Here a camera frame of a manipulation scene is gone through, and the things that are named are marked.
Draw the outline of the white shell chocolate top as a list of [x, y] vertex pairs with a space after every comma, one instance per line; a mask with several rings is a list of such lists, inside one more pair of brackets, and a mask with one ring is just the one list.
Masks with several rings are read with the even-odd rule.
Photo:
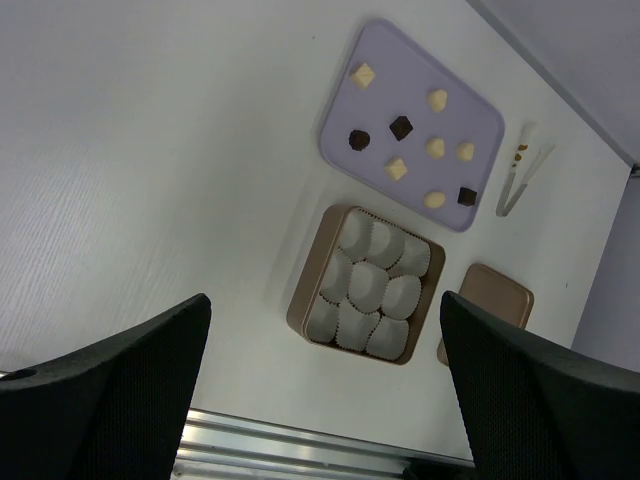
[[431, 110], [440, 113], [446, 108], [448, 92], [444, 89], [433, 90], [428, 94], [427, 100]]

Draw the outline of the white shell chocolate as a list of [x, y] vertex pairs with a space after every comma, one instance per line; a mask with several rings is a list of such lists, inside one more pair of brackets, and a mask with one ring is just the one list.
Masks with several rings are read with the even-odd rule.
[[446, 195], [441, 191], [430, 191], [424, 197], [424, 205], [428, 209], [439, 209], [446, 203]]
[[465, 141], [456, 147], [456, 156], [460, 161], [469, 162], [473, 159], [475, 146], [473, 143]]
[[426, 151], [433, 159], [441, 159], [446, 154], [445, 141], [440, 137], [432, 137], [427, 141]]
[[431, 110], [440, 113], [446, 108], [448, 92], [444, 89], [433, 90], [428, 94], [427, 100]]

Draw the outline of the white steel tongs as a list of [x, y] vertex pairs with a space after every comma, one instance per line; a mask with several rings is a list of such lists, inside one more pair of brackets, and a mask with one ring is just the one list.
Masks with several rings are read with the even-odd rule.
[[528, 168], [522, 175], [519, 183], [515, 184], [516, 179], [522, 170], [521, 166], [524, 164], [525, 159], [531, 155], [533, 140], [537, 130], [538, 124], [534, 121], [527, 121], [522, 126], [516, 148], [511, 157], [509, 171], [504, 180], [496, 205], [495, 213], [498, 217], [504, 218], [511, 213], [536, 173], [556, 149], [555, 144], [543, 144], [538, 149], [534, 159], [528, 165]]

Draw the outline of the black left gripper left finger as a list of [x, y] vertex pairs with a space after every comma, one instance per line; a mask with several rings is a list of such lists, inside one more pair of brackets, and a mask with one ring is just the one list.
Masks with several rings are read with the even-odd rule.
[[211, 321], [197, 294], [1, 378], [4, 479], [168, 479]]

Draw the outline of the dark square chocolate corner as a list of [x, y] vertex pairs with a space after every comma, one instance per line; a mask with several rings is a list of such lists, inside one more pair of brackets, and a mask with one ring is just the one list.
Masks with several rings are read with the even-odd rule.
[[457, 203], [465, 207], [472, 207], [476, 204], [478, 193], [468, 187], [461, 187], [457, 198]]

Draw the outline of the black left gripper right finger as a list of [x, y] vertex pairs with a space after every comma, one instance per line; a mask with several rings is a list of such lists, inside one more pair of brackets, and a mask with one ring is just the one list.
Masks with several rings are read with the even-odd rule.
[[639, 375], [447, 291], [440, 325], [482, 479], [636, 479]]

